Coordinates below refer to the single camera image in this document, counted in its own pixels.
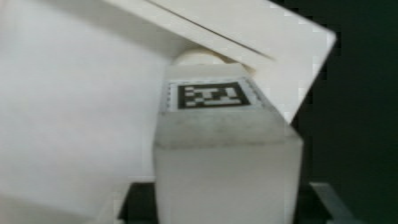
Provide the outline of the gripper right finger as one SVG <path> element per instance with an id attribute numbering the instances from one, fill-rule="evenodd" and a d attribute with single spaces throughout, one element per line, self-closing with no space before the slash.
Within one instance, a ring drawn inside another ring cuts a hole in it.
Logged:
<path id="1" fill-rule="evenodd" d="M 358 220 L 355 219 L 332 185 L 324 182 L 310 182 L 308 185 L 330 214 L 330 219 L 324 224 L 358 224 Z"/>

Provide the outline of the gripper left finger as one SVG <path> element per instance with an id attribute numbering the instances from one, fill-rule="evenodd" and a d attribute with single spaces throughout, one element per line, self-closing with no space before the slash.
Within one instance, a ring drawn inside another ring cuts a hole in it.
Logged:
<path id="1" fill-rule="evenodd" d="M 93 224 L 156 224 L 152 182 L 134 182 L 109 194 Z"/>

